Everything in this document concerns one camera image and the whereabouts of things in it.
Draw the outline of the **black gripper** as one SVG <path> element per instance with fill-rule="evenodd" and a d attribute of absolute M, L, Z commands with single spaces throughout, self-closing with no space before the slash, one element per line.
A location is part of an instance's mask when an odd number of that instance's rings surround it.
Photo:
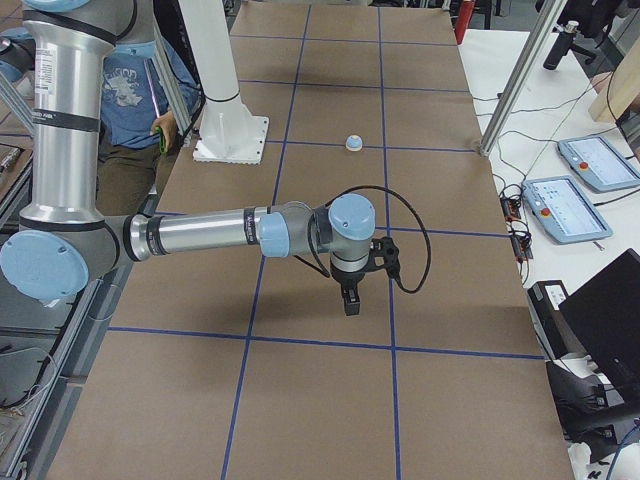
<path fill-rule="evenodd" d="M 344 313 L 346 316 L 356 316 L 360 313 L 360 296 L 358 284 L 364 279 L 364 271 L 347 272 L 339 268 L 332 267 L 331 277 L 337 281 L 341 288 Z"/>

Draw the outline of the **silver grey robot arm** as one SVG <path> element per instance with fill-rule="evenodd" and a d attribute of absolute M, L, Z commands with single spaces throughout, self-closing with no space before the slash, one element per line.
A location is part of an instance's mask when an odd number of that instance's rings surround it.
<path fill-rule="evenodd" d="M 49 302 L 128 262 L 182 251 L 256 245 L 267 257 L 328 253 L 345 312 L 380 248 L 375 210 L 356 192 L 326 207 L 301 202 L 199 215 L 104 216 L 95 205 L 104 58 L 160 47 L 148 1 L 28 1 L 36 44 L 33 183 L 1 270 L 22 294 Z"/>

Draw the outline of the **person's hand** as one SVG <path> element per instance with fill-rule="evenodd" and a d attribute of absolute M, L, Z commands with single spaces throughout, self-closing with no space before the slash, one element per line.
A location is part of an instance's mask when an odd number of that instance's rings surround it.
<path fill-rule="evenodd" d="M 176 135 L 178 133 L 178 126 L 177 126 L 174 113 L 172 111 L 167 111 L 166 113 L 157 117 L 151 125 L 151 128 L 150 128 L 151 135 L 155 135 L 154 128 L 156 126 L 160 126 L 164 131 L 164 135 L 166 137 L 166 143 L 167 143 L 167 153 L 168 153 L 173 147 Z"/>

